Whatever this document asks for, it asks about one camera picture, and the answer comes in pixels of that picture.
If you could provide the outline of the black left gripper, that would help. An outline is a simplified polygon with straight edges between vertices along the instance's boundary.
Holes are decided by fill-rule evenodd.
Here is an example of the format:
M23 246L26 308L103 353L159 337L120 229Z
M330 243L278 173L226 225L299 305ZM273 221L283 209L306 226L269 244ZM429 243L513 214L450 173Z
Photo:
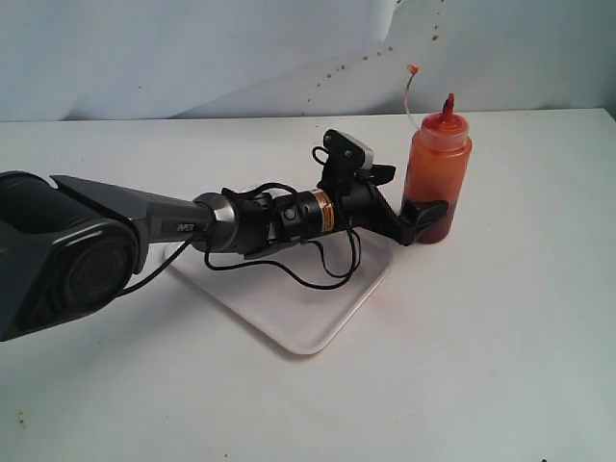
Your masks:
M346 227L360 227L398 244L410 245L414 242L413 226L436 223L447 214L447 202L404 200L402 217L397 215L377 188L392 182L395 174L395 166L375 164L356 172L347 195L322 189L302 192L300 236L316 238L344 231Z

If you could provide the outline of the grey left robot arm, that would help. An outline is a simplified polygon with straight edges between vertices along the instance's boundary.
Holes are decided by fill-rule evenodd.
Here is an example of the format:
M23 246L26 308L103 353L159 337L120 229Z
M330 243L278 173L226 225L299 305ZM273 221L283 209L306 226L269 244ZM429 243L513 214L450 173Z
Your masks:
M269 182L182 200L91 180L23 171L1 176L1 338L9 341L89 316L137 289L152 244L237 254L247 267L296 244L345 233L361 260L359 229L409 245L443 218L444 200L394 211L380 186L391 166L324 175L313 191Z

